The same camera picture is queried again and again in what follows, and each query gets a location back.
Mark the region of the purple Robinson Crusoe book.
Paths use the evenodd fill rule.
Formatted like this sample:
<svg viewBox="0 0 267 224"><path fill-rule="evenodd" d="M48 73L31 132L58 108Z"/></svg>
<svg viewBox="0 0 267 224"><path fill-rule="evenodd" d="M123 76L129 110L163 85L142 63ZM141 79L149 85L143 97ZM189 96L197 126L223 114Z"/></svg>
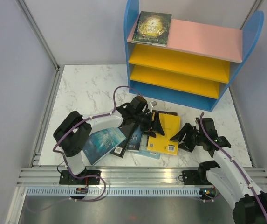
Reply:
<svg viewBox="0 0 267 224"><path fill-rule="evenodd" d="M177 116L178 113L176 112L166 112L166 111L157 111L157 110L153 110L153 113L159 113L159 114L168 114L168 115L173 115L173 116Z"/></svg>

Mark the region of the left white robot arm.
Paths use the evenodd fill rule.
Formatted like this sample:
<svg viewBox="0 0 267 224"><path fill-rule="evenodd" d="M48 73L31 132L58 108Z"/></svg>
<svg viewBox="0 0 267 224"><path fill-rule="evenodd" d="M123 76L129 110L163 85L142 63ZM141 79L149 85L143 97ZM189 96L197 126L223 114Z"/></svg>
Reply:
<svg viewBox="0 0 267 224"><path fill-rule="evenodd" d="M111 112L83 118L78 111L71 112L53 134L56 145L53 152L63 155L63 160L75 184L82 184L86 179L86 167L81 151L91 134L107 129L137 124L143 134L150 137L164 136L158 113L148 108L148 102L136 96L129 103L115 106Z"/></svg>

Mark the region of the dark Wuthering Heights book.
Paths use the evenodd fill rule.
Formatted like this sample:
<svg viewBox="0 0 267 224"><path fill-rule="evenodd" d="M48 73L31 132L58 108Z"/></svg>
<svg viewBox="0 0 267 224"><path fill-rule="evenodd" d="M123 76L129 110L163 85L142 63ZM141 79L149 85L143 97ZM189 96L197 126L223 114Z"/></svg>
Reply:
<svg viewBox="0 0 267 224"><path fill-rule="evenodd" d="M139 152L142 135L143 134L142 134L142 131L140 129L140 126L138 126L135 129L126 150L129 152Z"/></svg>

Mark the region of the yellow paperback book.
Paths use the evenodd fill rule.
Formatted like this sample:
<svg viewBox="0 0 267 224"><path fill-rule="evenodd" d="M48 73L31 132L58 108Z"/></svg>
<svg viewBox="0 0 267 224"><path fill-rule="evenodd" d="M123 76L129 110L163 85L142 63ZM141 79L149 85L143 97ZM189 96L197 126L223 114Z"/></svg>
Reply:
<svg viewBox="0 0 267 224"><path fill-rule="evenodd" d="M155 112L153 120L160 122L165 135L162 136L157 133L155 138L149 137L147 150L155 153L177 155L178 142L170 139L179 132L181 118L177 115Z"/></svg>

